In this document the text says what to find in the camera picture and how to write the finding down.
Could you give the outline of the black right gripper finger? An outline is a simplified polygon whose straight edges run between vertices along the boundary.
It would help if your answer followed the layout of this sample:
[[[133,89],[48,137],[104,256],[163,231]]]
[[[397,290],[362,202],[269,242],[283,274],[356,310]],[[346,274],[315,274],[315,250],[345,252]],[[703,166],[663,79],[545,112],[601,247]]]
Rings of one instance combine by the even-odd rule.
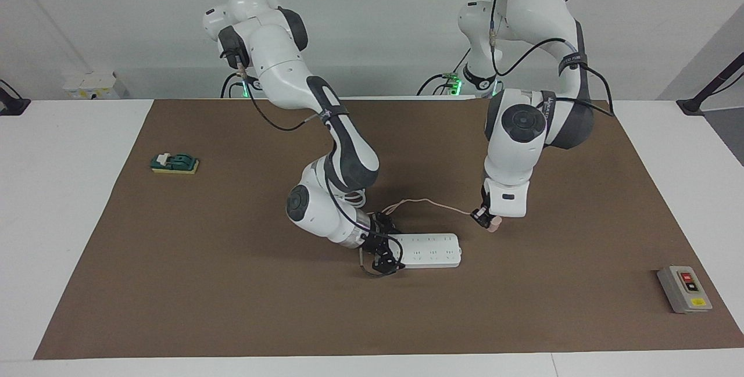
[[[377,232],[384,236],[402,234],[402,231],[394,224],[394,219],[383,212],[377,212]]]
[[[402,261],[404,255],[402,245],[377,245],[372,250],[374,261],[372,263],[372,277],[382,278],[395,274],[406,268],[406,263]]]

